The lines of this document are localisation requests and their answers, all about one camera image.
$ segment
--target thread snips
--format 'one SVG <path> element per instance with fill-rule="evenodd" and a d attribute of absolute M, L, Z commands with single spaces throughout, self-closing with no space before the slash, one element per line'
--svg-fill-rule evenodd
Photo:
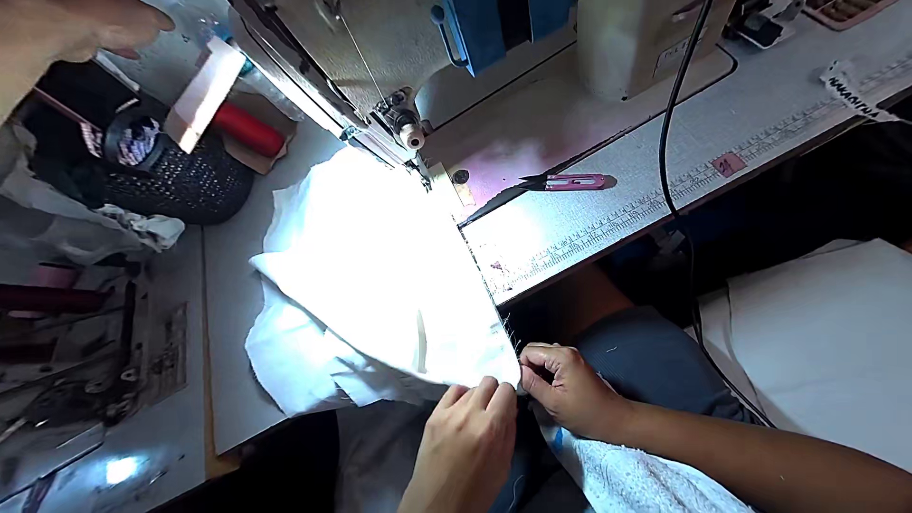
<path fill-rule="evenodd" d="M 516 185 L 526 191 L 601 191 L 617 184 L 617 179 L 608 174 L 535 174 L 520 178 Z"/>

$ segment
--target sewing machine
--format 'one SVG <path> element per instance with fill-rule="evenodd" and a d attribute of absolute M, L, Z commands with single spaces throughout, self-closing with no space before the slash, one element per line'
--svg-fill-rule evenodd
<path fill-rule="evenodd" d="M 700 4 L 246 0 L 232 21 L 323 128 L 392 164 L 442 164 L 463 221 L 658 115 Z M 734 68 L 715 47 L 733 5 L 712 8 L 682 98 Z"/>

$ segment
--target black cable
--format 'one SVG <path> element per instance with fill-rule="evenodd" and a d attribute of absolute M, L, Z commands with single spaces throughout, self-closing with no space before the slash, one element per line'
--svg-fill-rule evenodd
<path fill-rule="evenodd" d="M 666 163 L 666 153 L 668 152 L 668 130 L 671 127 L 671 113 L 675 109 L 675 104 L 678 103 L 678 95 L 681 91 L 681 84 L 684 83 L 684 75 L 687 73 L 687 68 L 690 66 L 690 59 L 693 57 L 694 48 L 697 46 L 698 41 L 700 40 L 700 32 L 703 30 L 703 26 L 706 25 L 706 18 L 710 15 L 710 10 L 712 8 L 712 0 L 703 0 L 703 6 L 700 8 L 700 14 L 697 16 L 697 23 L 693 26 L 693 32 L 690 33 L 690 38 L 687 42 L 687 49 L 684 50 L 684 58 L 681 60 L 680 68 L 678 68 L 678 75 L 675 76 L 674 85 L 671 86 L 671 95 L 668 97 L 668 106 L 665 109 L 665 117 L 662 120 L 662 132 L 658 136 L 658 175 L 662 181 L 662 193 L 665 195 L 665 203 L 668 204 L 668 209 L 671 211 L 671 216 L 677 222 L 678 227 L 681 230 L 681 233 L 684 234 L 684 237 L 688 241 L 689 255 L 688 260 L 690 262 L 690 271 L 688 277 L 688 298 L 690 302 L 690 316 L 693 320 L 693 332 L 697 336 L 697 343 L 700 346 L 700 350 L 703 351 L 703 356 L 710 361 L 712 368 L 719 374 L 725 384 L 738 396 L 741 401 L 746 404 L 757 416 L 763 420 L 763 422 L 770 426 L 775 427 L 769 418 L 758 408 L 756 405 L 748 401 L 747 397 L 738 390 L 738 387 L 732 383 L 729 378 L 722 372 L 722 369 L 719 368 L 719 365 L 712 359 L 710 352 L 706 350 L 706 343 L 703 340 L 703 322 L 700 317 L 700 303 L 697 301 L 697 295 L 694 291 L 694 262 L 696 261 L 696 252 L 693 245 L 693 237 L 690 236 L 690 231 L 687 228 L 687 224 L 684 222 L 684 219 L 681 217 L 678 209 L 675 208 L 675 202 L 671 198 L 671 191 L 668 188 L 668 165 Z"/>

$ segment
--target white paper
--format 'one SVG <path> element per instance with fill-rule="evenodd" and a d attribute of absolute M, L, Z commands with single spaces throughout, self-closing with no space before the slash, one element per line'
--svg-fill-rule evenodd
<path fill-rule="evenodd" d="M 730 280 L 730 298 L 732 353 L 777 426 L 912 470 L 912 255 L 815 252 Z"/>

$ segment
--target white table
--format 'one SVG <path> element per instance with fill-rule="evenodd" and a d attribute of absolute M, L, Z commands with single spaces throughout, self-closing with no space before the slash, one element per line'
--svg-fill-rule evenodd
<path fill-rule="evenodd" d="M 852 63 L 854 78 L 873 102 L 912 85 L 912 2 L 897 2 L 844 32 L 806 16 L 794 26 L 794 37 L 765 51 L 742 41 L 722 43 L 738 67 L 675 109 L 668 178 L 678 209 L 852 126 L 845 123 L 850 110 L 819 79 L 834 59 Z M 616 187 L 526 193 L 462 229 L 498 304 L 668 217 L 658 178 L 661 123 L 656 118 L 565 171 L 609 173 L 618 179 Z M 726 152 L 747 163 L 731 178 L 710 164 Z"/>
<path fill-rule="evenodd" d="M 285 419 L 254 377 L 244 350 L 247 332 L 263 309 L 262 281 L 247 260 L 263 253 L 263 236 L 273 219 L 273 191 L 299 182 L 311 166 L 328 160 L 343 145 L 315 123 L 299 123 L 288 155 L 269 174 L 256 178 L 244 208 L 227 222 L 203 229 L 218 454 Z"/>

